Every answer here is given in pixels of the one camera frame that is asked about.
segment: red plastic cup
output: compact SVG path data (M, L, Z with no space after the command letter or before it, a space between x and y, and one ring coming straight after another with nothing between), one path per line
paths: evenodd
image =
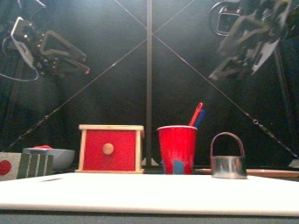
M195 127L183 125L158 129L166 174L193 174L197 131Z

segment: metal bucket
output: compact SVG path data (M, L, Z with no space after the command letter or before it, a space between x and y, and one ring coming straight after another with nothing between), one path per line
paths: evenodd
M229 135L238 140L238 145L241 148L241 156L214 156L213 155L213 145L219 136ZM210 145L210 168L211 176L219 179L246 179L247 178L247 167L246 167L246 153L243 148L243 143L239 137L230 133L219 133Z

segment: knob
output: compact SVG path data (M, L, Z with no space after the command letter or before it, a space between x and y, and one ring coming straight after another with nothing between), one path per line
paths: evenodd
M103 152L106 155L111 155L115 150L115 146L113 143L106 143L103 146Z

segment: red dot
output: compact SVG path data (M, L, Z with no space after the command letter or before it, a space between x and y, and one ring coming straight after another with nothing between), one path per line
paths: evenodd
M0 162L0 175L5 176L11 170L13 170L13 164L10 163L10 161L3 160Z

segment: wooden box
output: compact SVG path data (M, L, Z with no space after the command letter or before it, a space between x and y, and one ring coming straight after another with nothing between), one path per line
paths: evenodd
M77 172L143 173L145 127L81 125L81 155Z

